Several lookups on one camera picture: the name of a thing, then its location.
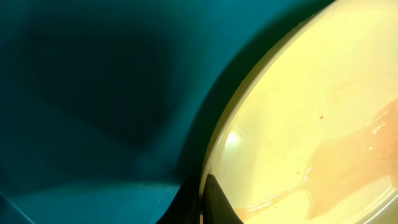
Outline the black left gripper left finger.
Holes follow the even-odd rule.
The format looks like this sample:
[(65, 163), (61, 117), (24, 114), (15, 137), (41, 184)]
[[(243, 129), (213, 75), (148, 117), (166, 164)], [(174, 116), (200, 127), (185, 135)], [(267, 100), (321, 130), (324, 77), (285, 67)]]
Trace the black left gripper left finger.
[(199, 186), (196, 177), (189, 177), (156, 224), (199, 224)]

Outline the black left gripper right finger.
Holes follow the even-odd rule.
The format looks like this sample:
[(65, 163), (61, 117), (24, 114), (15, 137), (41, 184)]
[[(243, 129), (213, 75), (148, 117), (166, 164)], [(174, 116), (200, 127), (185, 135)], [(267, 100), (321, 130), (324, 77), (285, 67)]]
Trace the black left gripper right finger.
[(202, 200), (204, 224), (243, 224), (212, 174), (207, 175)]

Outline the yellow-green rimmed plate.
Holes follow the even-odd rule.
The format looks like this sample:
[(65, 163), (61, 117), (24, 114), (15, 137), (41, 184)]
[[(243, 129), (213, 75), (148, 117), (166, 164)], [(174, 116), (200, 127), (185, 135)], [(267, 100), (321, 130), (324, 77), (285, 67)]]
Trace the yellow-green rimmed plate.
[(397, 1), (333, 1), (261, 58), (211, 137), (243, 223), (397, 222)]

